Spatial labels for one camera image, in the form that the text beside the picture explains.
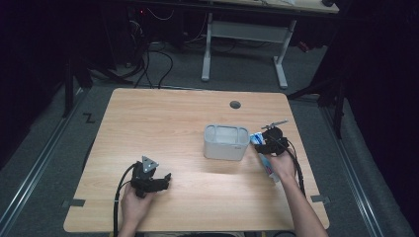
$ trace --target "table leg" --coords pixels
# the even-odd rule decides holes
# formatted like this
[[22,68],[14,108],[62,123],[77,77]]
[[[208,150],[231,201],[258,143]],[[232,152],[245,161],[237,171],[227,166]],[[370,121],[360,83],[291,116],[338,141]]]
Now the table leg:
[[296,20],[292,20],[287,30],[286,37],[284,39],[280,55],[274,57],[275,69],[277,70],[278,80],[280,81],[281,89],[287,89],[288,83],[284,73],[283,60],[287,52],[288,45],[290,44],[291,37],[293,36],[293,29],[295,28]]
[[209,13],[209,22],[207,28],[207,47],[206,54],[204,55],[204,64],[203,64],[203,81],[208,81],[210,79],[210,40],[212,33],[212,13]]

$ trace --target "clear plastic box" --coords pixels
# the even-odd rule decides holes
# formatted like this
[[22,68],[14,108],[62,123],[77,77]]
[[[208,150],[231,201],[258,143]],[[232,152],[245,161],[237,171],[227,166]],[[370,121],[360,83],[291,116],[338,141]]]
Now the clear plastic box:
[[204,132],[204,155],[210,159],[240,161],[249,141],[245,127],[209,124]]

